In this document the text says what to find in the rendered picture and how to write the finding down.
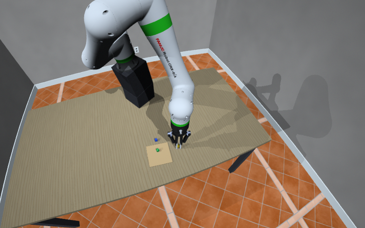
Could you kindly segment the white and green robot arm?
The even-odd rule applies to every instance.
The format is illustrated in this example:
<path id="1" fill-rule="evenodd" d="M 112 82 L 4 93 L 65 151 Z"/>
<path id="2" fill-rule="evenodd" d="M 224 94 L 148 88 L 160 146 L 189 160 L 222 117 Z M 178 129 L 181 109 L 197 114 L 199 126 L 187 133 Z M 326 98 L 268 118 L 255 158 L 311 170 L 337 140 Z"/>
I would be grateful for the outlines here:
<path id="1" fill-rule="evenodd" d="M 127 30 L 138 22 L 157 53 L 171 82 L 171 128 L 182 134 L 193 112 L 194 83 L 186 69 L 165 0 L 95 0 L 84 14 L 86 46 L 82 61 L 92 70 L 111 59 L 121 72 L 135 69 L 135 55 Z"/>

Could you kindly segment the beige square mat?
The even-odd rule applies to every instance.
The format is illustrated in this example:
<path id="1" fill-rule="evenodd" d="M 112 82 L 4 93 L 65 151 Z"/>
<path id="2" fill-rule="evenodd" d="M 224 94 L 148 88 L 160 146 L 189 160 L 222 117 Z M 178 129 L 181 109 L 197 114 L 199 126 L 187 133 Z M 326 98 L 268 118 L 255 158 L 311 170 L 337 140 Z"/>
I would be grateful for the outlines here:
<path id="1" fill-rule="evenodd" d="M 158 148 L 159 152 L 156 151 Z M 173 162 L 168 142 L 146 146 L 146 150 L 150 167 Z"/>

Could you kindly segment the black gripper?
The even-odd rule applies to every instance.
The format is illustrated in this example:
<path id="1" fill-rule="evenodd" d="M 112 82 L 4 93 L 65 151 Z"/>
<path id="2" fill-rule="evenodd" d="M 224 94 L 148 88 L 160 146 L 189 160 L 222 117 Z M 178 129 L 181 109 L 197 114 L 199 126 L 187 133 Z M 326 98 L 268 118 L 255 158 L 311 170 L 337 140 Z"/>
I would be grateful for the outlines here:
<path id="1" fill-rule="evenodd" d="M 175 140 L 174 140 L 172 134 L 175 136 Z M 175 143 L 176 149 L 178 146 L 178 137 L 180 137 L 180 149 L 181 149 L 182 143 L 185 143 L 190 135 L 191 135 L 191 131 L 185 131 L 182 134 L 177 133 L 173 130 L 172 130 L 172 132 L 168 132 L 168 137 L 171 139 L 172 143 Z M 184 136 L 184 138 L 183 138 L 183 136 Z"/>

